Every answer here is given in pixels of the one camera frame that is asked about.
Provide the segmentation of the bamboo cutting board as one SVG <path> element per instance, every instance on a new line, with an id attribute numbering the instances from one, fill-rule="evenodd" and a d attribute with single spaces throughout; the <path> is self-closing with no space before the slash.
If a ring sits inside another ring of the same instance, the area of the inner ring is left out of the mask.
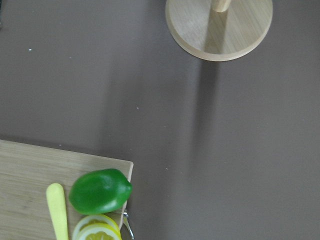
<path id="1" fill-rule="evenodd" d="M 130 180 L 133 166 L 127 160 L 1 140 L 0 238 L 54 240 L 46 199 L 50 184 L 61 184 L 67 197 L 88 172 L 118 169 Z"/>

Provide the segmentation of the lower stacked lemon slice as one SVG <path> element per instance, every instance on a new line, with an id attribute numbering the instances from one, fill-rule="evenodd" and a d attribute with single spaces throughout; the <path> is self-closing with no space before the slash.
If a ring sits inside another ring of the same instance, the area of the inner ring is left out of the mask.
<path id="1" fill-rule="evenodd" d="M 72 240 L 76 240 L 76 236 L 84 227 L 87 227 L 95 223 L 110 225 L 114 230 L 121 234 L 118 224 L 111 217 L 105 214 L 95 214 L 85 216 L 76 224 L 72 233 Z"/>

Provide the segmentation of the upper lemon slice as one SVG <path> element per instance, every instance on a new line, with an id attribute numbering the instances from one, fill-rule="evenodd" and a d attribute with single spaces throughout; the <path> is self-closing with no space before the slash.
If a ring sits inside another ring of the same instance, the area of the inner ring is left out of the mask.
<path id="1" fill-rule="evenodd" d="M 121 240 L 121 234 L 106 223 L 93 223 L 84 227 L 76 240 Z"/>

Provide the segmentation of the green lime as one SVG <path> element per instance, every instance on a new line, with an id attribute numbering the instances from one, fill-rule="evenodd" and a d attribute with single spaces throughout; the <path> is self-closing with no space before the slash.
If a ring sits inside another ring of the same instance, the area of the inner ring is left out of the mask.
<path id="1" fill-rule="evenodd" d="M 129 199 L 132 184 L 118 169 L 92 171 L 79 177 L 69 191 L 69 202 L 82 215 L 98 215 L 120 209 Z"/>

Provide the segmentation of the wooden mug tree stand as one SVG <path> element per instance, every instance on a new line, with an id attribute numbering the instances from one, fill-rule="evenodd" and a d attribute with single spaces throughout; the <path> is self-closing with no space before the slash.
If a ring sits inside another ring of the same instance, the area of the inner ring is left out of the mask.
<path id="1" fill-rule="evenodd" d="M 208 61 L 238 59 L 267 35 L 273 18 L 271 0 L 168 0 L 169 31 L 189 54 Z"/>

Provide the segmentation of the yellow plastic knife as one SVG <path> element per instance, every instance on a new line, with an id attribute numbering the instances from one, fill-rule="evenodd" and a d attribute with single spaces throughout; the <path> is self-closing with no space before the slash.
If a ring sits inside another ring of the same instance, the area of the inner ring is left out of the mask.
<path id="1" fill-rule="evenodd" d="M 52 183 L 46 189 L 47 206 L 57 240 L 68 240 L 68 220 L 64 189 L 59 183 Z"/>

